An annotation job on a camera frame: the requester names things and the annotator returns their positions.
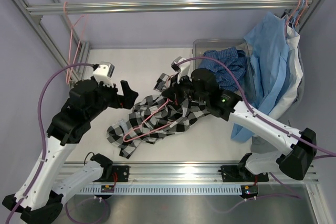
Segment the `black white plaid shirt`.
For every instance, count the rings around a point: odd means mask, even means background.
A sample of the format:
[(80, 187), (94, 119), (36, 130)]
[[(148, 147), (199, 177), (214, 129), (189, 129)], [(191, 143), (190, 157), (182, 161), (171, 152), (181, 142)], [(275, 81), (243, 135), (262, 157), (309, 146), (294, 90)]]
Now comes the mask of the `black white plaid shirt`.
[(121, 157), (130, 158), (141, 143), (153, 145), (182, 134), (207, 115), (203, 104), (187, 99), (174, 103), (162, 95), (149, 95), (133, 106), (125, 120), (109, 126), (106, 138), (120, 149)]

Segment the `blue checked shirt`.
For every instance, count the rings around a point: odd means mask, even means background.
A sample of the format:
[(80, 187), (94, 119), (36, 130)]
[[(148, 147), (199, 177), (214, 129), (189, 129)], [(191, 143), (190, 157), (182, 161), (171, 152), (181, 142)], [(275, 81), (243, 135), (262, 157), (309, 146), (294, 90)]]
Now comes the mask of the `blue checked shirt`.
[[(243, 50), (238, 50), (236, 47), (230, 47), (221, 51), (208, 50), (204, 52), (203, 56), (220, 61), (231, 71), (238, 83), (240, 85), (243, 84), (247, 69), (247, 58)], [(232, 92), (238, 90), (238, 85), (222, 65), (212, 60), (203, 59), (198, 65), (198, 68), (205, 68), (211, 71), (215, 75), (216, 81), (221, 89)]]

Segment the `pink wire hanger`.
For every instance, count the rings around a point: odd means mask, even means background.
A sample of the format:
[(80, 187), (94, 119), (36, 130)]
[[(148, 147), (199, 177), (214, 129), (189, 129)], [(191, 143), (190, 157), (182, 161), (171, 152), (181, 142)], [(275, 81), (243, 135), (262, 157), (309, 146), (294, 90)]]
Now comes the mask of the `pink wire hanger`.
[[(79, 18), (75, 21), (72, 22), (71, 19), (69, 18), (68, 14), (68, 2), (64, 2), (63, 4), (63, 13), (65, 15), (66, 21), (69, 25), (70, 28), (70, 38), (69, 38), (69, 50), (68, 50), (68, 65), (75, 64), (77, 62), (77, 56), (79, 53), (79, 49), (81, 47), (82, 39), (86, 30), (86, 25), (87, 25), (87, 20), (88, 16), (87, 15), (80, 15)], [(81, 30), (81, 33), (79, 36), (76, 37), (76, 31), (75, 27), (78, 25), (79, 22), (84, 20), (84, 25)]]

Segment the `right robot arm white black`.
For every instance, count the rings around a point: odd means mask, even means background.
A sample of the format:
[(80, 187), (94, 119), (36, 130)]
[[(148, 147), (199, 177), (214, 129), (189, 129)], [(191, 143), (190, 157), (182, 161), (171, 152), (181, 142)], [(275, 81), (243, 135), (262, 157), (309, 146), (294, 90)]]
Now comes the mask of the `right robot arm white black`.
[(185, 100), (199, 102), (211, 115), (245, 127), (276, 148), (273, 152), (244, 155), (234, 170), (244, 181), (274, 172), (303, 180), (317, 153), (312, 147), (316, 143), (313, 130), (300, 131), (252, 108), (241, 96), (221, 89), (214, 74), (207, 69), (196, 69), (190, 77), (176, 74), (162, 95), (176, 104)]

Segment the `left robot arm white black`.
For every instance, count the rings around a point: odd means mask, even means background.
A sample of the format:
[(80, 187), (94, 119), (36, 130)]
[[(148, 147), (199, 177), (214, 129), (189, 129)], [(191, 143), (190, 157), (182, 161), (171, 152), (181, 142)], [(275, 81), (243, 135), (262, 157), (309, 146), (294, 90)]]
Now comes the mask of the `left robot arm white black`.
[(113, 176), (113, 162), (102, 154), (94, 155), (70, 177), (56, 184), (64, 162), (76, 148), (93, 121), (107, 108), (131, 109), (138, 93), (127, 81), (121, 81), (123, 94), (115, 84), (107, 86), (95, 80), (80, 80), (47, 130), (45, 146), (30, 176), (21, 189), (5, 196), (2, 204), (20, 213), (25, 223), (52, 223), (63, 206), (91, 182), (106, 182)]

